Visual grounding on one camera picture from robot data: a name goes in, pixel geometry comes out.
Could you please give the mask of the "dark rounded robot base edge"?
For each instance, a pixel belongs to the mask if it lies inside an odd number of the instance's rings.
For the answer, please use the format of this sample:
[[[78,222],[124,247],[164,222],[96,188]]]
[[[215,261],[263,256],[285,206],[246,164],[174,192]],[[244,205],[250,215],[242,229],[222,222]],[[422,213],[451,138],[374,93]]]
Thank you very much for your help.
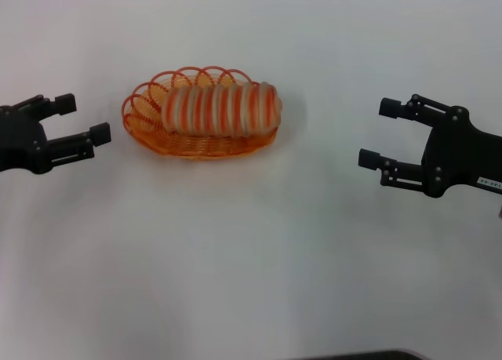
[[[363,351],[338,355],[298,358],[297,360],[430,360],[423,355],[401,349]]]

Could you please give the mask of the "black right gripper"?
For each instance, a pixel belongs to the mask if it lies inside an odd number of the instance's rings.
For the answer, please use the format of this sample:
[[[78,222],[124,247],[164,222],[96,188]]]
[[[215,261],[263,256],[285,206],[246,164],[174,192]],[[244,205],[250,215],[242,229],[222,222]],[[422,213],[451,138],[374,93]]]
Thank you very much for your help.
[[[403,118],[432,128],[422,166],[398,162],[361,149],[358,165],[380,170],[380,184],[442,197],[455,185],[467,185],[502,195],[502,136],[477,129],[464,107],[450,107],[413,94],[402,103],[383,98],[379,115]]]

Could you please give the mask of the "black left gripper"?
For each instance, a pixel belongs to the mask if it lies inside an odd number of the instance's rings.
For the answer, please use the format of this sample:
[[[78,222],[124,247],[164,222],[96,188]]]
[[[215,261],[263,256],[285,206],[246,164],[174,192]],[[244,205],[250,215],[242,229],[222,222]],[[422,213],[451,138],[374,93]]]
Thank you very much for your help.
[[[65,165],[94,157],[94,148],[111,142],[107,122],[87,132],[50,140],[40,121],[76,111],[71,93],[55,97],[34,96],[14,107],[0,107],[0,172],[26,169],[34,174],[50,171],[51,165]]]

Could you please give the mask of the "orange woven plastic basket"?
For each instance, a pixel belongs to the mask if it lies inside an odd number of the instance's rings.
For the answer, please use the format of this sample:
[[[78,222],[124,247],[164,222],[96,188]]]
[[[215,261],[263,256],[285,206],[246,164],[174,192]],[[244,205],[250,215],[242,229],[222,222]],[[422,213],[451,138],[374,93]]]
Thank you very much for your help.
[[[189,136],[165,130],[161,110],[166,94],[173,88],[215,84],[230,85],[253,81],[238,69],[219,66],[182,67],[163,71],[138,85],[123,101],[122,123],[139,144],[160,154],[189,159],[222,159],[252,154],[273,143],[278,128],[264,136]]]

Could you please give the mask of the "orange striped long bread loaf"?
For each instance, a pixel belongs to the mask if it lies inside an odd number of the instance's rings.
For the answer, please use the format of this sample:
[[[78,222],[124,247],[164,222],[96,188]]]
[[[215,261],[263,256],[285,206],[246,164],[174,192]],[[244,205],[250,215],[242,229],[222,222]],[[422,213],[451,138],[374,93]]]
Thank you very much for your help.
[[[173,88],[161,110],[165,130],[189,136],[264,136],[281,115],[282,100],[266,82]]]

